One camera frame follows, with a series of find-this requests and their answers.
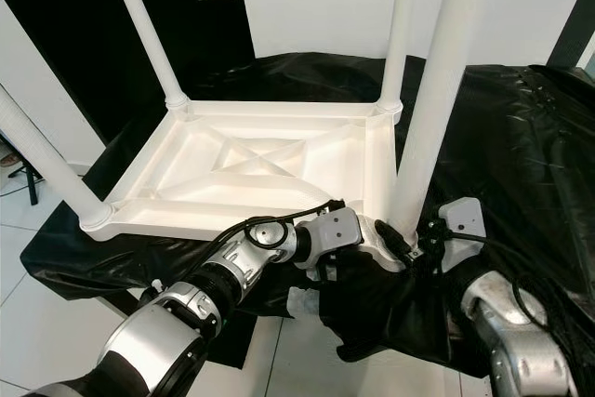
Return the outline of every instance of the black plastic sheet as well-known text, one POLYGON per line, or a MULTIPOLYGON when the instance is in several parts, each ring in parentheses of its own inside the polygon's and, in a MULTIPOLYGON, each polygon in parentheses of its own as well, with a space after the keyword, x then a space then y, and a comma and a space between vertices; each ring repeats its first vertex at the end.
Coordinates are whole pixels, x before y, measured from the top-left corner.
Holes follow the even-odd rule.
MULTIPOLYGON (((383 60, 290 54, 257 60, 232 73, 185 73, 181 83, 194 99, 373 102, 383 65, 383 60)), ((424 60, 407 60, 403 117, 396 128, 398 159, 423 67, 424 60)), ((164 113, 160 103, 143 111, 94 164, 85 182, 99 198, 109 193, 164 113)), ((533 258, 535 271, 571 292, 581 315, 587 315, 595 288, 594 174, 595 88, 586 78, 544 67, 468 67, 424 216, 461 196, 478 197, 488 234, 533 258)), ((97 243, 80 231, 76 215, 61 204, 21 260, 29 274, 63 297, 92 298, 148 286, 155 278, 170 285, 201 259, 204 246, 200 241, 130 234, 97 243)), ((509 275, 518 269, 506 258, 497 267, 509 275)), ((349 268, 344 272, 348 277, 357 273, 349 268)), ((382 271, 374 277, 382 289, 382 271)), ((309 288, 312 283, 292 265, 271 265, 241 310, 287 316, 290 286, 309 288)), ((449 324, 443 288, 432 283, 403 287, 407 293, 400 298, 387 296, 384 311, 392 312, 389 320, 384 311, 379 313, 378 320, 385 320, 378 348, 484 375, 487 364, 473 340, 449 324)), ((340 312, 323 319, 339 334, 350 330, 340 312)))

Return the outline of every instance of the floor tile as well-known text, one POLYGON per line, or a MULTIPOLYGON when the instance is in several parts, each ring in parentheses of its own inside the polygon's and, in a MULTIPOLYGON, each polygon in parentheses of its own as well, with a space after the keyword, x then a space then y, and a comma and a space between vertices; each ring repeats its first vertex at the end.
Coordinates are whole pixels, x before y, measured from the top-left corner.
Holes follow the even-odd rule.
POLYGON ((281 318, 258 318, 244 368, 207 362, 188 397, 264 396, 280 329, 281 318))
MULTIPOLYGON (((2 194, 15 190, 15 184, 26 185, 26 180, 14 179, 2 189, 2 194)), ((0 198, 0 223, 13 227, 39 230, 49 215, 60 203, 60 198, 52 191, 46 181, 36 185, 39 203, 32 206, 29 192, 24 189, 0 198)))
POLYGON ((0 226, 0 303, 26 274, 19 256, 34 236, 31 230, 0 226))
POLYGON ((28 391, 23 388, 17 388, 4 381, 0 381, 0 396, 1 397, 21 397, 28 391))
POLYGON ((437 364, 396 351, 346 364, 337 357, 339 344, 320 322, 284 320, 267 397, 459 395, 437 364))
POLYGON ((461 391, 463 397, 492 397, 490 377, 475 378, 461 374, 461 391))
POLYGON ((0 379, 28 389, 89 372, 122 322, 97 300, 66 301, 30 276, 1 311, 0 379))

